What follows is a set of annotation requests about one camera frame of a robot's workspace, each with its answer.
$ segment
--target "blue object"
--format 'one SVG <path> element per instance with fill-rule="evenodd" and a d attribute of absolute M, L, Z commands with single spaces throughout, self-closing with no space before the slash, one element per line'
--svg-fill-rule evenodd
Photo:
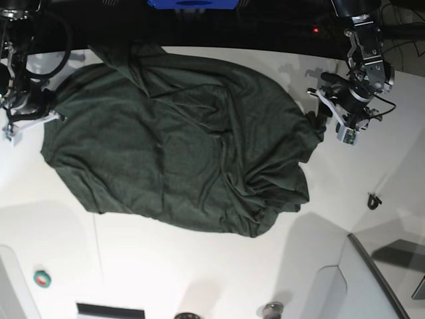
<path fill-rule="evenodd" d="M 150 6 L 163 9 L 228 9 L 233 10 L 239 0 L 148 0 Z"/>

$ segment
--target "green round sticker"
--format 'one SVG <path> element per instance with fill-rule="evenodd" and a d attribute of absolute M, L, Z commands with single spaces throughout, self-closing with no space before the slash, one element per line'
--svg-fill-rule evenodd
<path fill-rule="evenodd" d="M 47 272 L 43 270 L 37 271 L 34 274 L 34 281 L 38 286 L 42 288 L 48 288 L 52 283 L 52 279 L 50 278 L 50 276 L 47 274 Z"/>

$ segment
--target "metal knob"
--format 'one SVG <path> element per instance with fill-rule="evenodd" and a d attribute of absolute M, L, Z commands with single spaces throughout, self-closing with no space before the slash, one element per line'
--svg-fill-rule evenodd
<path fill-rule="evenodd" d="M 185 312 L 184 314 L 178 314 L 174 319 L 201 319 L 198 315 L 192 314 L 190 312 Z"/>
<path fill-rule="evenodd" d="M 263 309 L 263 319 L 280 319 L 283 311 L 283 304 L 280 302 L 271 302 Z"/>

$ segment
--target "white surface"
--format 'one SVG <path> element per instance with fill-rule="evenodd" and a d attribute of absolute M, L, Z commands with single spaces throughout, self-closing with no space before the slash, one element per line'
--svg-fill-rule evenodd
<path fill-rule="evenodd" d="M 339 269 L 347 281 L 348 294 L 338 319 L 398 319 L 379 283 L 350 241 L 344 246 Z"/>
<path fill-rule="evenodd" d="M 412 117 L 410 122 L 415 125 L 420 117 L 415 120 Z M 379 195 L 384 205 L 363 216 L 355 228 L 356 236 L 369 254 L 398 239 L 425 245 L 425 130 L 422 129 L 415 140 L 407 142 L 412 145 L 410 150 L 380 187 Z M 382 262 L 377 262 L 377 266 L 409 315 L 423 318 L 425 300 L 411 297 L 424 273 Z"/>
<path fill-rule="evenodd" d="M 315 87 L 320 73 L 335 70 L 337 64 L 285 53 L 167 50 L 258 70 L 280 83 L 306 110 L 317 105 L 305 95 L 307 87 Z M 98 61 L 88 51 L 78 54 L 70 61 L 75 67 Z M 36 62 L 42 66 L 51 57 L 46 54 Z M 199 312 L 205 319 L 255 318 L 261 306 L 277 300 L 286 305 L 284 319 L 301 318 L 316 272 L 337 264 L 346 230 L 368 227 L 362 226 L 371 215 L 367 193 L 381 188 L 424 129 L 424 85 L 423 78 L 398 73 L 387 96 L 398 109 L 382 123 L 372 123 L 356 148 L 336 140 L 332 123 L 325 141 L 303 165 L 310 203 L 301 213 L 282 214 L 272 230 L 257 239 L 190 232 L 140 216 L 105 214 L 93 220 L 43 162 L 39 155 L 43 130 L 37 128 L 27 132 L 14 150 L 0 143 L 0 206 L 4 207 L 0 244 L 16 252 L 43 319 L 71 318 L 76 300 L 144 308 L 148 319 L 172 319 L 183 310 Z M 376 108 L 387 107 L 373 103 Z M 49 210 L 51 201 L 55 204 Z M 47 235 L 32 224 L 38 219 L 46 224 L 54 221 Z M 42 249 L 37 243 L 44 243 Z M 57 282 L 51 289 L 32 284 L 33 271 L 40 265 Z M 423 318 L 424 312 L 415 314 L 412 319 Z"/>
<path fill-rule="evenodd" d="M 337 319 L 347 289 L 338 266 L 323 267 L 315 276 L 301 319 Z"/>
<path fill-rule="evenodd" d="M 0 246 L 0 318 L 41 319 L 13 251 Z"/>

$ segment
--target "small black clip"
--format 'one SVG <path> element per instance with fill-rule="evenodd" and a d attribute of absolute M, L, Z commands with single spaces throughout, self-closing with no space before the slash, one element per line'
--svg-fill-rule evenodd
<path fill-rule="evenodd" d="M 367 201 L 367 207 L 369 207 L 370 210 L 374 211 L 380 204 L 383 202 L 379 199 L 378 196 L 375 194 L 369 194 L 369 200 Z"/>

